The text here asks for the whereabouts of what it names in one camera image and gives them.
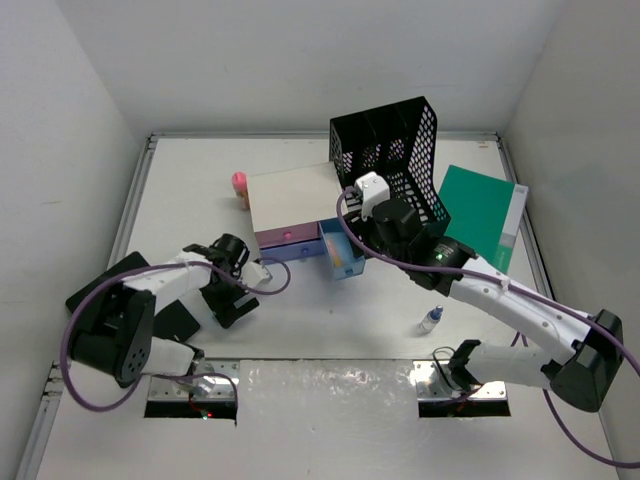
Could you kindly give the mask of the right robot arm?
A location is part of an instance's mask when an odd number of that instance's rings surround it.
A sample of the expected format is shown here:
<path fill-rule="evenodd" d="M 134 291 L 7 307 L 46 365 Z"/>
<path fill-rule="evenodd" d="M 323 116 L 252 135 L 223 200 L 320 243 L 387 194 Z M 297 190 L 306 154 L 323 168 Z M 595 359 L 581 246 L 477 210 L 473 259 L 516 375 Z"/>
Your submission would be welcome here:
<path fill-rule="evenodd" d="M 621 319 L 557 304 L 495 270 L 470 247 L 436 236 L 398 198 L 367 199 L 347 231 L 368 255 L 404 271 L 418 286 L 465 303 L 527 337 L 530 346 L 498 347 L 467 339 L 450 357 L 445 379 L 458 391 L 494 380 L 554 392 L 597 412 L 623 363 Z"/>

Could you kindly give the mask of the white drawer organizer box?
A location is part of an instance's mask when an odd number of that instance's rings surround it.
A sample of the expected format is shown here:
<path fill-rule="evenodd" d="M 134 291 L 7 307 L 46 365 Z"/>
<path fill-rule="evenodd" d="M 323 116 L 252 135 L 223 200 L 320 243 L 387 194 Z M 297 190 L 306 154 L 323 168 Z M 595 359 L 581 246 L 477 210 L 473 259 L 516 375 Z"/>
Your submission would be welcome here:
<path fill-rule="evenodd" d="M 321 163 L 247 179 L 250 216 L 261 249 L 319 238 L 319 223 L 336 217 L 342 192 L 334 166 Z"/>

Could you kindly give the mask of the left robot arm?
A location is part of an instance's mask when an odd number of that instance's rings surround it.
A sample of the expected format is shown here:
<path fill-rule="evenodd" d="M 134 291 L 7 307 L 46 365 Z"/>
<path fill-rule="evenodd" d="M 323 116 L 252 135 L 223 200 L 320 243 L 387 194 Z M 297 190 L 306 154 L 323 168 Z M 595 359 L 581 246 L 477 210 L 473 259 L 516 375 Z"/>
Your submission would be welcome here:
<path fill-rule="evenodd" d="M 149 374 L 189 374 L 198 349 L 188 345 L 199 327 L 181 299 L 197 293 L 224 328 L 255 310 L 262 264 L 239 237 L 190 244 L 151 266 L 138 252 L 125 257 L 66 301 L 71 314 L 61 357 L 111 376 L 126 388 Z"/>

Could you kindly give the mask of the blue pulled-out drawer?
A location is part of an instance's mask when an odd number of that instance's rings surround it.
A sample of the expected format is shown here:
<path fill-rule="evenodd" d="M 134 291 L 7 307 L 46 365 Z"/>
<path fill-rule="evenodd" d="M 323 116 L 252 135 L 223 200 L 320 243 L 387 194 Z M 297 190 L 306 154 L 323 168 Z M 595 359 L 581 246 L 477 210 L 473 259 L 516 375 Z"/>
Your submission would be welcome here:
<path fill-rule="evenodd" d="M 344 232 L 337 218 L 322 220 L 319 222 L 320 238 L 324 245 L 324 250 L 328 257 L 329 270 L 335 281 L 345 280 L 359 276 L 364 272 L 365 257 L 363 254 L 356 254 L 352 248 L 349 237 Z M 326 241 L 328 239 L 338 240 L 341 245 L 344 266 L 336 269 L 328 255 Z"/>

